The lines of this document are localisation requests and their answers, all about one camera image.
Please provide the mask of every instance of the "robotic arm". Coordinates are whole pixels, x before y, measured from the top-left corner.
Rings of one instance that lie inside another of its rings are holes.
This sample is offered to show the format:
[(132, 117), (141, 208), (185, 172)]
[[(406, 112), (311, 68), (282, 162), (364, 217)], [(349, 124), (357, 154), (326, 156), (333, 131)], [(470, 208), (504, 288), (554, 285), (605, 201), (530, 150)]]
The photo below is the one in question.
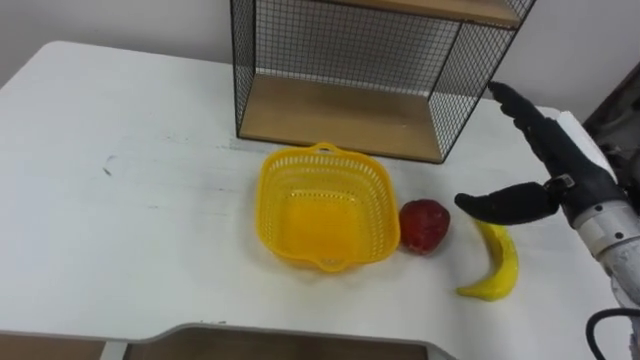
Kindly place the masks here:
[[(555, 120), (545, 118), (529, 100), (498, 82), (491, 82), (489, 90), (502, 112), (513, 118), (551, 178), (544, 184), (518, 184), (484, 196), (458, 194), (456, 205), (476, 219), (499, 225), (532, 222), (562, 207), (569, 225), (611, 277), (620, 306), (635, 309), (607, 316), (639, 316), (640, 220), (626, 194), (606, 170), (582, 153)], [(597, 320), (590, 319), (592, 327)], [(604, 359), (599, 350), (594, 354)]]

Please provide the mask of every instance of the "apple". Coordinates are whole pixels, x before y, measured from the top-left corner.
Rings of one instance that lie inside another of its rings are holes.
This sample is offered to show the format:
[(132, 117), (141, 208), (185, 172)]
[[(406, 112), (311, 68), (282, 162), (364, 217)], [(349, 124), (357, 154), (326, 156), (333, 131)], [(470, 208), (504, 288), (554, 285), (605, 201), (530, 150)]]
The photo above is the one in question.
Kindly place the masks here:
[(408, 202), (400, 210), (400, 241), (415, 253), (430, 254), (444, 239), (450, 223), (449, 211), (437, 201)]

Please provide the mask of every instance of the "yellow plastic basket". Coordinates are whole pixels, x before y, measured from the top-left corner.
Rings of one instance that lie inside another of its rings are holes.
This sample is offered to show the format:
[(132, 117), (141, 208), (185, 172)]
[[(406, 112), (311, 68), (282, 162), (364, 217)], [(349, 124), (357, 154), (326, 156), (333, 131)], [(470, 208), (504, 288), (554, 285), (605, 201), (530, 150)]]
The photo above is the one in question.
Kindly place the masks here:
[(258, 184), (256, 227), (275, 254), (327, 272), (385, 259), (400, 239), (384, 167), (327, 143), (267, 158)]

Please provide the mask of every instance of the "yellow banana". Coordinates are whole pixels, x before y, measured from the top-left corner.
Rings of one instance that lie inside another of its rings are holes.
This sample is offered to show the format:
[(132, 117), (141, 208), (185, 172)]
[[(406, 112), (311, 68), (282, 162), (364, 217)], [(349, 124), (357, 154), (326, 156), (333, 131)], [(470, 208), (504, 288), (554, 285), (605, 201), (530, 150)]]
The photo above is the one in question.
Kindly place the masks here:
[(518, 280), (518, 254), (504, 226), (476, 220), (495, 266), (495, 272), (473, 285), (458, 288), (458, 295), (486, 301), (501, 299), (511, 292)]

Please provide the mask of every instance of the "white wall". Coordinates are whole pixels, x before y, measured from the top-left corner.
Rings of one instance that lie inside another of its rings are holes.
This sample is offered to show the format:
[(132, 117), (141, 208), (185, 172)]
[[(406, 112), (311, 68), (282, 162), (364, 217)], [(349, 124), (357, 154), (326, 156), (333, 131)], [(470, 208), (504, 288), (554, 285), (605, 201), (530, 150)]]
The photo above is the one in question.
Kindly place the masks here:
[[(638, 0), (538, 0), (495, 79), (584, 118), (640, 60), (638, 19)], [(53, 40), (229, 62), (229, 4), (2, 0), (0, 84)]]

